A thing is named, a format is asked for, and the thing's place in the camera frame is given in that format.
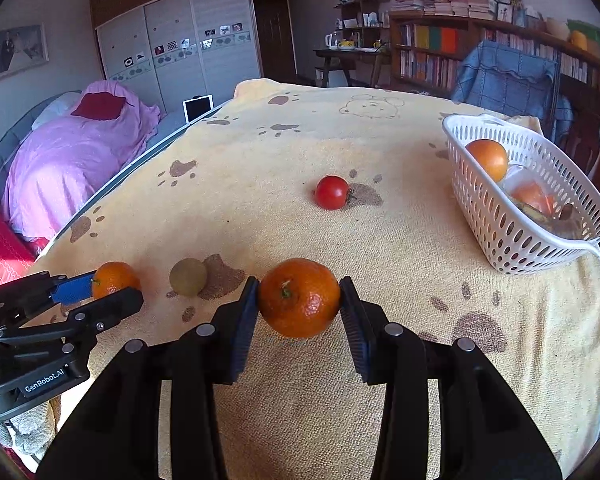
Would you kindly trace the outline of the mandarin orange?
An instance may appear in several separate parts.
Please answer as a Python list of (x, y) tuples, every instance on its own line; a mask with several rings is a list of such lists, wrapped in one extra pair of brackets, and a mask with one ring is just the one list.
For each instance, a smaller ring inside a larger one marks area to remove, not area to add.
[(141, 290), (140, 278), (129, 264), (109, 261), (100, 266), (92, 277), (92, 297), (104, 298), (125, 288)]
[(340, 288), (321, 263), (292, 258), (268, 271), (258, 287), (258, 308), (265, 322), (288, 338), (311, 338), (332, 324)]

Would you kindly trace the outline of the green brown kiwi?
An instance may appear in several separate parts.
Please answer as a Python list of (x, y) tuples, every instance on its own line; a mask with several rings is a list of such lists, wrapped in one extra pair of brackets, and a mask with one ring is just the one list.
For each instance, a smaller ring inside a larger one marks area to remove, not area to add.
[(197, 296), (206, 287), (207, 280), (206, 266), (195, 258), (185, 258), (175, 263), (169, 275), (174, 292), (185, 297)]

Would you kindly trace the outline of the red tomato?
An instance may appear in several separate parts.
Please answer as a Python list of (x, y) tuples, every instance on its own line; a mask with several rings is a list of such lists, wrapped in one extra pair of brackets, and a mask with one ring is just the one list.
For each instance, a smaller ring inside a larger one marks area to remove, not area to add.
[(349, 185), (338, 176), (326, 176), (318, 181), (314, 190), (318, 206), (326, 210), (338, 210), (344, 207), (349, 196)]

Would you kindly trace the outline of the white plastic basket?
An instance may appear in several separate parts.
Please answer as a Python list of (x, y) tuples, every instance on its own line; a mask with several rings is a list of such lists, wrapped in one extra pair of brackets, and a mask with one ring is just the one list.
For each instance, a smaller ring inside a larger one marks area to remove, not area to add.
[(557, 145), (489, 114), (449, 115), (442, 128), (455, 198), (495, 270), (600, 260), (600, 192)]

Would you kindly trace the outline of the orange snack bag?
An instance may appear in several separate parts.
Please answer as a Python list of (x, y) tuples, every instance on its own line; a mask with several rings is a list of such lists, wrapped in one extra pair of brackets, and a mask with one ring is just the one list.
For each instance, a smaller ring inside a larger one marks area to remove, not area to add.
[(510, 165), (500, 187), (509, 196), (539, 209), (543, 214), (556, 214), (555, 194), (538, 174), (527, 167)]

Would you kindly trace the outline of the yellow bear print towel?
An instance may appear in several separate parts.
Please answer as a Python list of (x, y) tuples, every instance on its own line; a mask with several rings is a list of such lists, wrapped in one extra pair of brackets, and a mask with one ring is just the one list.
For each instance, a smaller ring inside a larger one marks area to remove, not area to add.
[[(414, 333), (473, 339), (570, 472), (600, 432), (600, 260), (531, 275), (494, 270), (452, 191), (442, 129), (452, 114), (478, 108), (244, 81), (88, 208), (35, 270), (78, 275), (119, 260), (140, 276), (142, 310), (99, 338), (90, 357), (98, 374), (125, 341), (158, 344), (209, 321), (248, 276), (290, 258), (319, 262)], [(315, 201), (326, 176), (348, 182), (341, 209)], [(195, 297), (169, 281), (185, 258), (208, 271)]]

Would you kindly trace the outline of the red garment on bed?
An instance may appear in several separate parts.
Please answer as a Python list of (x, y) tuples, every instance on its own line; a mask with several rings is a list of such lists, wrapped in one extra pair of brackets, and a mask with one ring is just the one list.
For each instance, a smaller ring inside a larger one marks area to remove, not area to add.
[(89, 120), (115, 120), (126, 104), (124, 96), (115, 96), (109, 92), (87, 93), (82, 96), (72, 116)]

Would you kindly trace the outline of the white tablet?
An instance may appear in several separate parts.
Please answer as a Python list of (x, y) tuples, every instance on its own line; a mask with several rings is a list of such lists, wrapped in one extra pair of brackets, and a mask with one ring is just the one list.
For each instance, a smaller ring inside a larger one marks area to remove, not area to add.
[(186, 124), (194, 122), (201, 118), (210, 110), (213, 110), (213, 96), (205, 94), (204, 96), (194, 96), (183, 101), (183, 113)]

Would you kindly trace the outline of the white wardrobe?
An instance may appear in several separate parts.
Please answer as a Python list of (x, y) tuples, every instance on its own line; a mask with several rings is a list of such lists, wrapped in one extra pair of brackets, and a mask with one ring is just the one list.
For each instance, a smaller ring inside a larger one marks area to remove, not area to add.
[(95, 28), (106, 78), (164, 114), (261, 76), (252, 0), (155, 0)]

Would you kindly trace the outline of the small wooden desk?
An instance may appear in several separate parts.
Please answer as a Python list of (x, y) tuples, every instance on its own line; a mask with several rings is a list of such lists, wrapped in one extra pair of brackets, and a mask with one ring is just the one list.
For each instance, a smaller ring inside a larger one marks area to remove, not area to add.
[[(322, 78), (317, 83), (320, 88), (327, 88), (331, 72), (341, 70), (348, 87), (361, 86), (377, 88), (380, 81), (382, 66), (391, 64), (388, 52), (378, 49), (315, 49), (314, 54), (322, 61), (320, 70)], [(351, 77), (352, 70), (356, 70), (358, 63), (370, 66), (370, 81), (362, 82)]]

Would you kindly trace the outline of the dark wooden chair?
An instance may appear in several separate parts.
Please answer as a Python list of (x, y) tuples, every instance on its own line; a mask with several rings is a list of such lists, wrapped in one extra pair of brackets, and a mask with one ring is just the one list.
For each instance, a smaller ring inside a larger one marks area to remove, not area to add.
[(574, 121), (559, 146), (600, 191), (600, 92), (561, 76), (560, 94), (569, 101)]

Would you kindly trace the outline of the small open shelf unit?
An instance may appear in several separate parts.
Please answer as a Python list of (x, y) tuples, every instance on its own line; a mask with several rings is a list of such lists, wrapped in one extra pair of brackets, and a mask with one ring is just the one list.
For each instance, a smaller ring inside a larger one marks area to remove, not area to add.
[(336, 4), (336, 31), (344, 46), (381, 49), (389, 42), (389, 0), (343, 0)]

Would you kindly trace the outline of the woven basket on shelf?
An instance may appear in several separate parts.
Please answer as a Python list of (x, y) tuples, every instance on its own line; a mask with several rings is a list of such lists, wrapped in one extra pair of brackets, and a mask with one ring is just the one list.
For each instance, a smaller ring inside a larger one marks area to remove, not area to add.
[(559, 40), (568, 41), (570, 29), (565, 22), (556, 20), (556, 18), (547, 18), (545, 20), (546, 31)]

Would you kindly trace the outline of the yellow jar on shelf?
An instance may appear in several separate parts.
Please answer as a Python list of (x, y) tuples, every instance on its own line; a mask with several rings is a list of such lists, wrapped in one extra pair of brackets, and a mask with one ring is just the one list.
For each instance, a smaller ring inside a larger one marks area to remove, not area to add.
[(570, 42), (582, 51), (588, 50), (588, 38), (580, 30), (573, 30), (570, 34)]

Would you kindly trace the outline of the framed wall picture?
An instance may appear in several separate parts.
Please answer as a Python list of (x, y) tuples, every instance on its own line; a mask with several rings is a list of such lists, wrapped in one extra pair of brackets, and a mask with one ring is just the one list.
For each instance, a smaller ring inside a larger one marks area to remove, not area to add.
[(0, 30), (0, 80), (47, 62), (43, 24)]

